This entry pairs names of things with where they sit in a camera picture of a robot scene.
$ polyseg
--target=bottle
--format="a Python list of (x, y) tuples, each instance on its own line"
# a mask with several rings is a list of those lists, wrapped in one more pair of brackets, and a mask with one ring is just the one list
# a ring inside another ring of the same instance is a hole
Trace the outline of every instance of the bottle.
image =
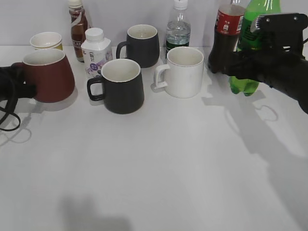
[(169, 50), (180, 46), (189, 46), (191, 24), (186, 15), (188, 0), (174, 0), (167, 24), (166, 57)]
[(88, 77), (100, 77), (102, 66), (112, 60), (111, 40), (104, 37), (100, 28), (86, 30), (86, 40), (81, 45)]
[[(259, 50), (262, 47), (262, 33), (252, 34), (251, 23), (261, 14), (280, 13), (280, 0), (251, 0), (246, 8), (237, 50)], [(252, 95), (258, 88), (259, 82), (249, 79), (229, 78), (230, 88), (234, 94), (243, 92), (245, 96)]]
[(224, 73), (230, 60), (228, 54), (235, 50), (245, 12), (245, 8), (237, 4), (233, 4), (233, 2), (223, 4), (218, 9), (214, 29), (214, 44), (207, 63), (212, 73), (218, 71)]
[(85, 32), (90, 28), (81, 0), (68, 0), (71, 15), (71, 36), (78, 61), (83, 63), (81, 44), (86, 40)]

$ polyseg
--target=coffee bottle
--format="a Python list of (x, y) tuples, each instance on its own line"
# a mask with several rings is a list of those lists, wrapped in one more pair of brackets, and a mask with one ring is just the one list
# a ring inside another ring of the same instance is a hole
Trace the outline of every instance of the coffee bottle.
[(71, 36), (78, 61), (83, 61), (81, 50), (82, 43), (86, 40), (85, 32), (91, 26), (89, 25), (85, 9), (81, 0), (68, 0), (69, 14), (71, 15)]

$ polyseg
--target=mug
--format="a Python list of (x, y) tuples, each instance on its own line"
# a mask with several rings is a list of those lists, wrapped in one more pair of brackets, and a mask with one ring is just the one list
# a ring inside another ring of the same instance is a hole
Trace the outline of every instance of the mug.
[(43, 103), (55, 103), (69, 97), (75, 88), (74, 75), (64, 51), (36, 50), (23, 58), (25, 82), (36, 85), (34, 97)]
[[(144, 92), (138, 63), (130, 59), (111, 60), (102, 67), (101, 75), (87, 82), (92, 101), (103, 100), (105, 107), (117, 114), (132, 113), (141, 108)], [(91, 85), (95, 83), (102, 84), (102, 94), (92, 95)]]
[(35, 49), (56, 48), (63, 50), (62, 36), (56, 32), (42, 32), (30, 39), (30, 45)]
[(136, 61), (141, 68), (153, 66), (159, 58), (158, 32), (151, 25), (135, 25), (128, 29), (125, 42), (116, 48), (116, 58), (120, 58), (121, 49), (126, 46), (127, 58)]
[[(167, 64), (160, 65), (154, 72), (154, 88), (165, 91), (176, 98), (187, 99), (201, 90), (204, 56), (192, 47), (176, 47), (167, 54)], [(165, 71), (164, 81), (159, 82)]]

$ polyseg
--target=white wall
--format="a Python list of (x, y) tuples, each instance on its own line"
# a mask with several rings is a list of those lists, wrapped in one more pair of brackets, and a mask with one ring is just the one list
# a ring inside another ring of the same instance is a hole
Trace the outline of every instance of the white wall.
[[(191, 46), (212, 45), (217, 9), (222, 2), (230, 0), (189, 0)], [(123, 41), (126, 30), (135, 24), (154, 25), (161, 45), (164, 44), (173, 0), (83, 0), (83, 3), (93, 26), (102, 28), (113, 46)], [(284, 12), (308, 14), (308, 0), (281, 0), (281, 5)], [(1, 0), (0, 31), (0, 45), (28, 45), (32, 35), (43, 31), (59, 32), (64, 45), (71, 45), (66, 0)]]

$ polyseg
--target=water bottle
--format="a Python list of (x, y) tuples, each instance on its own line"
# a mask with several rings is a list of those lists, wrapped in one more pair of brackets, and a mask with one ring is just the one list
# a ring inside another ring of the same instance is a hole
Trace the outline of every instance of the water bottle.
[(166, 57), (172, 48), (189, 46), (191, 24), (186, 14), (187, 6), (188, 0), (174, 0), (167, 25)]

